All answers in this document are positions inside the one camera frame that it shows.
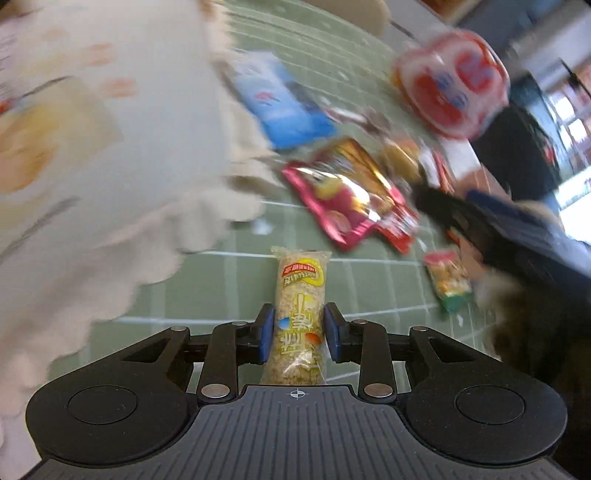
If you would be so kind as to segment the bread bun clear packet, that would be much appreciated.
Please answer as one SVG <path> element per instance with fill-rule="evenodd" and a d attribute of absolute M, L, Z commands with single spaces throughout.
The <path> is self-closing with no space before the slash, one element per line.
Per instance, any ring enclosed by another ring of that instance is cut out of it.
<path fill-rule="evenodd" d="M 421 147 L 411 138 L 386 138 L 380 161 L 393 180 L 402 179 L 411 184 L 423 183 L 424 169 L 420 162 Z"/>

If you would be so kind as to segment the red white clown face bag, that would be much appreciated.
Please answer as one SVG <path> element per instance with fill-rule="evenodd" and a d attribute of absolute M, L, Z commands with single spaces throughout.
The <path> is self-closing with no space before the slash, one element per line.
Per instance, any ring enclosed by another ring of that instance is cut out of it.
<path fill-rule="evenodd" d="M 509 104 L 510 77 L 492 47 L 478 34 L 452 29 L 400 55 L 394 87 L 436 133 L 472 140 Z"/>

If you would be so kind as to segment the rice cracker bar packet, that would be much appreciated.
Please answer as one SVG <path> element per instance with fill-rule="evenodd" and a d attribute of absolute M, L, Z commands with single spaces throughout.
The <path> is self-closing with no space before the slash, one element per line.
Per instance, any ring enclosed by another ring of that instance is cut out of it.
<path fill-rule="evenodd" d="M 263 385 L 325 383 L 325 281 L 328 251 L 271 249 L 277 260 L 276 313 Z"/>

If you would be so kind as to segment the large red snack bag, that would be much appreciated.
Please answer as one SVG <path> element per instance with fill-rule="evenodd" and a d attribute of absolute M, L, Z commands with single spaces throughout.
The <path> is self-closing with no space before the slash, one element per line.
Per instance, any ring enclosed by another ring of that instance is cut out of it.
<path fill-rule="evenodd" d="M 287 162 L 281 173 L 339 249 L 351 250 L 378 233 L 399 253 L 410 251 L 419 217 L 355 139 L 332 141 L 310 161 Z"/>

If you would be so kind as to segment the green red peanut snack bag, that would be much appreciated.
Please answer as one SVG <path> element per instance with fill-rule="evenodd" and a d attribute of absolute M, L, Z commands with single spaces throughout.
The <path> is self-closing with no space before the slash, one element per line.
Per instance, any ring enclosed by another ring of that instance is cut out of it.
<path fill-rule="evenodd" d="M 443 310 L 449 314 L 458 312 L 472 296 L 472 285 L 459 251 L 431 251 L 424 256 L 423 263 Z"/>

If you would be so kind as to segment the red sauce strip packet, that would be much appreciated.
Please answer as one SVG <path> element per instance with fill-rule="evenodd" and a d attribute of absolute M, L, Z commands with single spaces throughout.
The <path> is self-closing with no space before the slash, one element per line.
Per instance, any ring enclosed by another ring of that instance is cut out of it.
<path fill-rule="evenodd" d="M 454 195 L 456 192 L 456 180 L 449 168 L 448 161 L 437 149 L 432 149 L 431 152 L 438 174 L 439 189 L 446 194 Z"/>

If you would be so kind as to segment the blue snack packet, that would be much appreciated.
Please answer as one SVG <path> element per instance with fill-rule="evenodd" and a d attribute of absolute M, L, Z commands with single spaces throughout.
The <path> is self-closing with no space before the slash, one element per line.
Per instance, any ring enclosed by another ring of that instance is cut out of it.
<path fill-rule="evenodd" d="M 274 149 L 290 150 L 335 135 L 334 122 L 273 53 L 238 54 L 229 68 L 235 91 Z"/>

